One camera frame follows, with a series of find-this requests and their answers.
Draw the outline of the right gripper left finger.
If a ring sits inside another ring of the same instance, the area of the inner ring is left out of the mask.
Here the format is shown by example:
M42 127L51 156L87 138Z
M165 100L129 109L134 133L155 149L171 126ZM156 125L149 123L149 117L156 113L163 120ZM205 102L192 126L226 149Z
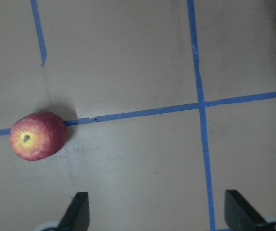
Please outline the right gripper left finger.
M87 192L78 192L60 220L57 231L87 231L90 224L89 198Z

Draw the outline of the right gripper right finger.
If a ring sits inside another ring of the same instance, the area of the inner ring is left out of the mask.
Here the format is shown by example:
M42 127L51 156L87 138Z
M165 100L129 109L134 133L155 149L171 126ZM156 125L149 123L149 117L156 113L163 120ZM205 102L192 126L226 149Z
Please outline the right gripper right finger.
M238 190L226 190L224 219L231 231L267 231L268 222Z

